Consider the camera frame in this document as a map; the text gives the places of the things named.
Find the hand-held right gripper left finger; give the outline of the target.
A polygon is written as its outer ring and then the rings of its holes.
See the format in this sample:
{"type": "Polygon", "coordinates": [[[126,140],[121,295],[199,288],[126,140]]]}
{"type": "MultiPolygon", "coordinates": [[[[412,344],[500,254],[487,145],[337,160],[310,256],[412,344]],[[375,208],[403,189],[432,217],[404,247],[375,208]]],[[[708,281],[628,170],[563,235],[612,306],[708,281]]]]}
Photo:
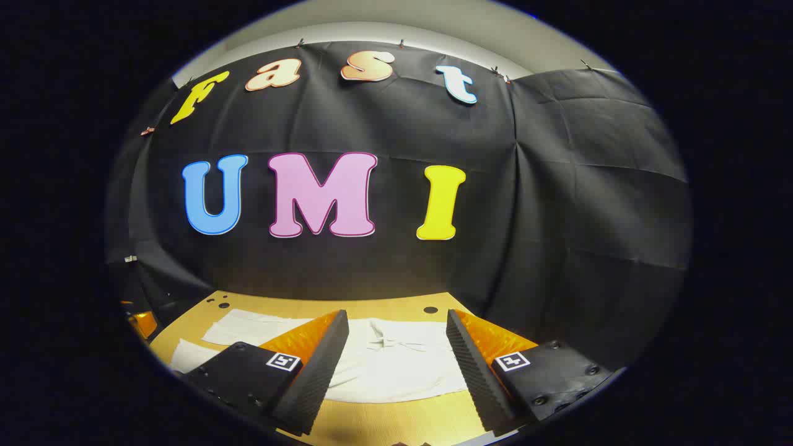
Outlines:
{"type": "Polygon", "coordinates": [[[348,340],[337,310],[255,346],[237,341],[180,378],[241,418],[309,434],[348,340]]]}

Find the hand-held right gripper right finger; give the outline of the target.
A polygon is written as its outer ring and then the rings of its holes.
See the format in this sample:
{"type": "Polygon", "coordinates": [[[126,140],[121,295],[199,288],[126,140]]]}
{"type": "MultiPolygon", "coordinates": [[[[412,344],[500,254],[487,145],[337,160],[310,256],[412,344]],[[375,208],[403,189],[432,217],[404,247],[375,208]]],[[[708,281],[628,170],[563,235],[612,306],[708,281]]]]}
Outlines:
{"type": "Polygon", "coordinates": [[[558,420],[615,377],[565,342],[538,344],[456,308],[445,333],[481,423],[496,435],[558,420]]]}

